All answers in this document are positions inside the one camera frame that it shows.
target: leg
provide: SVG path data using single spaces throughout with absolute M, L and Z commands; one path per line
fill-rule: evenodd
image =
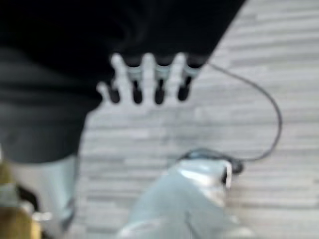
M 256 239 L 224 212 L 223 160 L 185 160 L 168 170 L 138 200 L 119 239 Z
M 140 104 L 143 101 L 143 69 L 141 66 L 143 56 L 122 55 L 122 58 L 127 66 L 128 78 L 132 84 L 134 102 Z
M 188 54 L 186 64 L 182 70 L 182 80 L 178 91 L 178 99 L 185 101 L 188 98 L 191 82 L 199 74 L 200 68 L 206 63 L 210 55 Z
M 164 101 L 165 97 L 165 84 L 169 78 L 171 64 L 174 60 L 175 55 L 155 55 L 155 81 L 156 81 L 156 91 L 155 91 L 155 102 L 160 105 Z

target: cord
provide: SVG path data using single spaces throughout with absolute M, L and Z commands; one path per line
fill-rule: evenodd
M 262 95 L 264 95 L 272 104 L 272 106 L 274 107 L 274 110 L 276 112 L 276 116 L 277 116 L 277 134 L 274 138 L 273 143 L 271 144 L 271 146 L 269 147 L 269 149 L 267 149 L 266 151 L 264 151 L 261 155 L 257 156 L 257 157 L 252 157 L 252 158 L 239 158 L 239 157 L 234 157 L 216 150 L 210 150 L 212 153 L 215 154 L 215 156 L 213 156 L 214 158 L 224 158 L 227 160 L 240 160 L 240 161 L 257 161 L 257 160 L 261 160 L 264 159 L 266 157 L 268 157 L 270 154 L 272 154 L 276 148 L 276 146 L 278 145 L 278 142 L 281 138 L 282 135 L 282 131 L 283 131 L 283 116 L 281 113 L 281 110 L 276 102 L 276 100 L 271 96 L 270 93 L 268 93 L 265 89 L 263 89 L 261 86 L 259 86 L 258 84 L 252 82 L 251 80 L 244 78 L 242 76 L 239 76 L 235 73 L 232 73 L 220 66 L 217 66 L 213 63 L 208 63 L 209 66 L 211 66 L 214 70 L 223 73 L 224 75 L 230 76 L 233 79 L 236 79 L 238 81 L 244 82 L 247 85 L 250 85 L 252 88 L 254 88 L 255 90 L 259 91 Z

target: black sleeve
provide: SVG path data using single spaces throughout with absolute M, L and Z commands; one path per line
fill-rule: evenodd
M 102 100 L 97 83 L 114 75 L 109 55 L 144 33 L 152 5 L 139 3 L 0 2 L 0 143 L 8 160 L 76 153 L 86 115 Z

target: black cable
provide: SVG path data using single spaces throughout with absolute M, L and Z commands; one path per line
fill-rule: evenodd
M 242 76 L 239 76 L 235 73 L 232 73 L 220 66 L 217 66 L 213 63 L 208 63 L 209 66 L 211 66 L 213 69 L 215 69 L 218 72 L 221 72 L 227 76 L 230 76 L 233 79 L 239 80 L 241 82 L 244 82 L 248 85 L 250 85 L 251 87 L 253 87 L 254 89 L 256 89 L 257 91 L 259 91 L 260 93 L 262 93 L 272 104 L 272 106 L 275 109 L 276 115 L 277 115 L 277 134 L 275 136 L 275 139 L 273 141 L 273 143 L 271 144 L 271 146 L 269 147 L 268 150 L 264 151 L 261 155 L 257 156 L 257 157 L 253 157 L 253 158 L 238 158 L 238 157 L 234 157 L 231 155 L 227 155 L 225 153 L 222 152 L 218 152 L 215 150 L 210 150 L 212 153 L 215 154 L 215 158 L 224 158 L 224 159 L 228 159 L 228 160 L 240 160 L 240 161 L 257 161 L 257 160 L 261 160 L 264 159 L 266 157 L 268 157 L 270 154 L 272 154 L 276 148 L 276 146 L 278 145 L 278 142 L 281 138 L 281 134 L 283 131 L 283 116 L 281 113 L 281 110 L 276 102 L 276 100 L 270 95 L 270 93 L 268 93 L 265 89 L 263 89 L 261 86 L 259 86 L 258 84 L 248 80 L 247 78 L 244 78 Z

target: person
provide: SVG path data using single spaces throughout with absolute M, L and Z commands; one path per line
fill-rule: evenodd
M 72 222 L 80 137 L 97 84 L 112 85 L 109 56 L 209 55 L 244 2 L 0 2 L 0 144 L 48 234 Z

